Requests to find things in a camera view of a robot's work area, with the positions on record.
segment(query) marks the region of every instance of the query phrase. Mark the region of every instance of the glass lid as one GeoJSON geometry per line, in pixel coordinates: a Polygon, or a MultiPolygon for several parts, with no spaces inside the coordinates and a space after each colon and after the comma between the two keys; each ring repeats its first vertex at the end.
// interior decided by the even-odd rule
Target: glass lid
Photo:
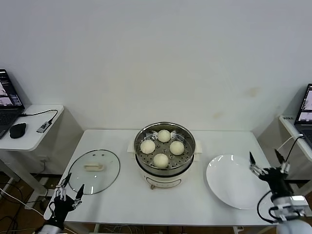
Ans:
{"type": "Polygon", "coordinates": [[[71,166],[69,186],[78,191],[84,184],[83,193],[96,194],[112,185],[120,170],[118,157],[108,150],[93,150],[79,157],[71,166]]]}

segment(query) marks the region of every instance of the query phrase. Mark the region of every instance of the white plate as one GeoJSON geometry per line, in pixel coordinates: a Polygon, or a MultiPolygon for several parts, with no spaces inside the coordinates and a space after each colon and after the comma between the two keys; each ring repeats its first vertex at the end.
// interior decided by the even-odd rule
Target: white plate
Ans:
{"type": "Polygon", "coordinates": [[[207,167],[206,177],[214,194],[226,204],[238,209],[257,207],[268,191],[268,184],[249,169],[249,161],[239,156],[215,157],[207,167]]]}

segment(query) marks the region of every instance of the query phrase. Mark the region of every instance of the white table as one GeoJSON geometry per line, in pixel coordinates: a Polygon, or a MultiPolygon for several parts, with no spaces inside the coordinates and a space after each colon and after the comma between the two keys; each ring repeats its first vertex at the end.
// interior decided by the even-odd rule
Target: white table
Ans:
{"type": "MultiPolygon", "coordinates": [[[[136,130],[86,130],[63,174],[84,153],[95,149],[114,152],[120,160],[120,173],[106,190],[95,195],[84,195],[82,204],[70,212],[67,223],[105,223],[178,226],[268,226],[254,210],[239,210],[219,200],[209,188],[205,176],[210,160],[221,154],[241,155],[249,159],[252,152],[257,164],[269,167],[257,140],[251,132],[192,131],[201,141],[203,153],[194,162],[187,180],[170,189],[154,189],[144,181],[136,161],[127,147],[136,130]]],[[[76,192],[67,187],[67,194],[76,192]]],[[[265,217],[272,204],[260,206],[265,217]]],[[[51,213],[47,209],[45,219],[51,213]]]]}
{"type": "MultiPolygon", "coordinates": [[[[58,114],[54,117],[52,125],[50,125],[49,128],[44,133],[37,133],[36,130],[44,122],[49,121],[55,115],[56,113],[55,111],[47,112],[37,116],[19,117],[14,124],[26,123],[27,126],[25,135],[22,136],[21,138],[12,139],[8,131],[5,134],[5,136],[2,139],[0,139],[0,150],[28,152],[36,149],[37,146],[42,141],[42,139],[45,137],[45,135],[53,127],[53,124],[63,112],[64,107],[62,105],[36,105],[36,104],[28,105],[25,107],[24,112],[27,114],[35,114],[38,112],[51,109],[58,110],[58,114]]],[[[41,183],[38,182],[32,175],[29,174],[29,172],[18,161],[15,161],[14,164],[9,164],[7,166],[35,190],[35,193],[30,197],[31,201],[34,200],[38,195],[46,194],[47,190],[42,185],[44,184],[46,179],[43,179],[41,183]]]]}

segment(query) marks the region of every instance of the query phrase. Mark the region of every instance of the white side table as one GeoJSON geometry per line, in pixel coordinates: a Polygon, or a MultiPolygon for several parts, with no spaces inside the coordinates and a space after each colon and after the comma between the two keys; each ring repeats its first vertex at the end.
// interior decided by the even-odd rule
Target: white side table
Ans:
{"type": "MultiPolygon", "coordinates": [[[[37,129],[44,123],[50,120],[55,112],[47,112],[44,114],[36,115],[36,116],[26,116],[20,117],[14,124],[18,123],[26,123],[26,132],[25,135],[18,139],[12,139],[9,136],[9,132],[5,134],[5,136],[0,139],[0,151],[1,154],[6,157],[9,157],[8,151],[14,152],[29,152],[37,148],[40,142],[43,140],[45,135],[49,132],[49,130],[53,127],[55,121],[61,115],[64,110],[62,105],[37,105],[32,104],[26,106],[25,113],[34,114],[46,110],[56,109],[58,110],[58,114],[54,117],[52,121],[52,125],[44,133],[37,133],[37,129]]],[[[43,186],[46,183],[47,178],[41,179],[38,182],[26,169],[23,167],[18,160],[15,160],[14,163],[6,163],[6,165],[20,178],[22,178],[29,186],[31,186],[35,191],[29,200],[35,200],[39,195],[46,195],[47,189],[43,186]]],[[[47,195],[52,195],[53,190],[48,191],[47,195]]]]}

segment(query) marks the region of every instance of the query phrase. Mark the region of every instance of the computer mouse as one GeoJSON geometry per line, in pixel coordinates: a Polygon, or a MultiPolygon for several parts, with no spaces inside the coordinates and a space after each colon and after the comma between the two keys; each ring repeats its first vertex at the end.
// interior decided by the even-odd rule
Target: computer mouse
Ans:
{"type": "Polygon", "coordinates": [[[25,134],[26,123],[19,123],[10,128],[10,137],[13,139],[20,138],[25,134]]]}

